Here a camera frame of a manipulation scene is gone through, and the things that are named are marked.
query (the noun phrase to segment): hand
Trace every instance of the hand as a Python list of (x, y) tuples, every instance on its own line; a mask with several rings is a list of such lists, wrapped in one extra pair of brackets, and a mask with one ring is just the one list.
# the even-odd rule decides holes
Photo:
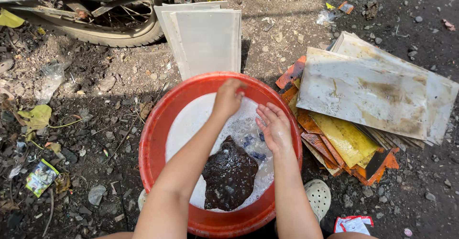
[(217, 91), (215, 103), (213, 104), (212, 115), (228, 120), (235, 114), (240, 107), (240, 102), (244, 97), (244, 92), (236, 93), (240, 87), (246, 88), (247, 85), (239, 79), (229, 78)]
[(293, 150), (293, 143), (290, 133), (290, 121), (284, 111), (272, 103), (266, 106), (259, 104), (257, 113), (265, 122), (259, 118), (255, 119), (258, 127), (264, 134), (264, 140), (273, 154), (287, 153)]

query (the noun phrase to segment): white crocs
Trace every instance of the white crocs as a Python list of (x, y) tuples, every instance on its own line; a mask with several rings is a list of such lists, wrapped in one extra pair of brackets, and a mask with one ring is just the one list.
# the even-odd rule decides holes
[(142, 211), (143, 204), (146, 202), (146, 197), (148, 194), (146, 194), (145, 189), (141, 191), (141, 194), (139, 195), (139, 199), (137, 200), (137, 204), (139, 204), (139, 210)]
[(304, 185), (309, 203), (313, 208), (314, 215), (317, 218), (317, 222), (320, 222), (322, 218), (327, 214), (331, 204), (331, 193), (327, 184), (319, 179), (314, 179), (307, 182)]

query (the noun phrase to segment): red plastic basin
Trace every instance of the red plastic basin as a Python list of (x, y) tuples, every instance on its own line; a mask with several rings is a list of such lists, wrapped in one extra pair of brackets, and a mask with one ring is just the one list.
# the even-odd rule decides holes
[[(295, 117), (282, 98), (269, 86), (247, 75), (235, 72), (201, 74), (178, 84), (153, 108), (142, 131), (139, 145), (139, 169), (142, 183), (149, 193), (166, 164), (166, 140), (175, 117), (183, 107), (201, 95), (216, 92), (228, 79), (237, 78), (247, 84), (246, 97), (257, 103), (267, 102), (280, 107), (291, 125), (293, 147), (301, 169), (301, 138)], [(235, 212), (213, 212), (189, 205), (188, 232), (208, 238), (232, 238), (253, 232), (275, 217), (274, 183), (253, 204)]]

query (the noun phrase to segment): soil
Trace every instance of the soil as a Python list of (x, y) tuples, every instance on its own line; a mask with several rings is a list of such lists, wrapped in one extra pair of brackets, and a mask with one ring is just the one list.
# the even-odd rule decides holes
[[(320, 48), (319, 43), (330, 44), (334, 33), (341, 31), (354, 32), (371, 43), (374, 43), (370, 38), (373, 33), (382, 39), (378, 46), (387, 52), (459, 82), (459, 32), (447, 30), (442, 21), (444, 18), (459, 25), (457, 0), (376, 0), (379, 11), (371, 20), (367, 20), (362, 11), (372, 0), (347, 0), (354, 5), (351, 14), (341, 14), (329, 26), (316, 24), (318, 12), (325, 7), (325, 2), (338, 7), (346, 0), (227, 1), (230, 8), (242, 10), (244, 73), (273, 89), (278, 90), (277, 78), (306, 54), (308, 46)], [(423, 19), (419, 23), (414, 20), (417, 16)], [(267, 32), (262, 30), (267, 26), (267, 22), (262, 21), (265, 17), (275, 21)], [(409, 36), (395, 35), (397, 26), (398, 34)], [(276, 42), (280, 32), (283, 39)], [(0, 75), (2, 85), (5, 83), (15, 96), (16, 108), (31, 110), (36, 104), (35, 95), (42, 90), (45, 79), (40, 71), (42, 66), (72, 61), (65, 71), (65, 80), (49, 102), (53, 109), (50, 123), (53, 126), (71, 123), (77, 120), (74, 114), (81, 115), (80, 109), (87, 109), (93, 115), (89, 121), (49, 128), (34, 139), (42, 146), (48, 141), (59, 142), (77, 157), (75, 164), (63, 161), (55, 164), (60, 172), (70, 173), (72, 193), (54, 194), (54, 214), (45, 238), (94, 238), (118, 231), (133, 231), (139, 215), (137, 198), (143, 189), (137, 165), (143, 121), (137, 117), (136, 109), (140, 108), (140, 103), (156, 101), (181, 82), (167, 42), (163, 39), (150, 46), (106, 49), (49, 30), (45, 35), (39, 34), (37, 26), (29, 23), (19, 28), (3, 28), (1, 33), (0, 42), (3, 44), (0, 46), (9, 46), (6, 33), (16, 44), (13, 52), (0, 53), (2, 60), (15, 59), (15, 65)], [(302, 44), (297, 41), (299, 34), (304, 35)], [(264, 46), (268, 46), (268, 52), (262, 51)], [(413, 59), (407, 56), (411, 46), (418, 48)], [(113, 88), (108, 92), (101, 91), (98, 86), (110, 77), (116, 78)], [(381, 182), (371, 187), (373, 196), (368, 198), (353, 177), (346, 174), (337, 178), (329, 176), (318, 168), (311, 154), (304, 149), (303, 182), (322, 179), (332, 193), (330, 210), (321, 222), (322, 228), (331, 232), (336, 217), (369, 215), (374, 220), (374, 228), (369, 227), (370, 234), (379, 238), (402, 239), (405, 228), (413, 232), (412, 238), (457, 238), (457, 105), (456, 102), (443, 144), (424, 149), (409, 148), (405, 153), (398, 153), (400, 169), (387, 170)], [(52, 151), (41, 150), (30, 142), (25, 153), (13, 152), (11, 146), (24, 141), (23, 133), (9, 111), (3, 110), (0, 197), (2, 201), (12, 198), (19, 210), (2, 213), (0, 229), (7, 238), (32, 239), (43, 235), (50, 215), (51, 195), (48, 190), (37, 199), (24, 187), (25, 178), (40, 159), (51, 161), (56, 157)], [(129, 139), (120, 146), (126, 133), (129, 133)], [(108, 160), (104, 148), (109, 155), (116, 152), (116, 157)], [(86, 154), (80, 156), (83, 149)], [(8, 179), (17, 164), (22, 165), (24, 173)], [(94, 206), (88, 201), (88, 193), (97, 185), (103, 185), (107, 193), (100, 205)], [(386, 203), (379, 201), (381, 188), (384, 192), (380, 195), (386, 196)], [(426, 199), (427, 192), (436, 199)], [(352, 206), (345, 207), (344, 195), (349, 196)], [(116, 221), (114, 218), (121, 214), (124, 218)], [(273, 224), (274, 221), (243, 237), (275, 238)]]

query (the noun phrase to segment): soapy water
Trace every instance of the soapy water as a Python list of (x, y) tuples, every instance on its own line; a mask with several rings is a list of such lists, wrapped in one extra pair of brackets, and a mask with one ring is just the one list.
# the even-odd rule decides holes
[[(187, 104), (177, 115), (169, 130), (166, 141), (166, 162), (168, 162), (209, 119), (212, 113), (216, 93), (202, 95)], [(215, 154), (222, 142), (231, 135), (234, 142), (253, 157), (258, 163), (258, 172), (255, 176), (252, 194), (244, 203), (233, 211), (240, 210), (258, 200), (274, 180), (273, 153), (264, 142), (264, 135), (258, 129), (255, 118), (258, 117), (256, 108), (258, 104), (244, 97), (239, 111), (231, 116), (220, 132), (210, 155)], [(200, 175), (199, 180), (191, 195), (190, 203), (204, 209), (206, 199), (206, 181)], [(210, 211), (225, 212), (220, 209)]]

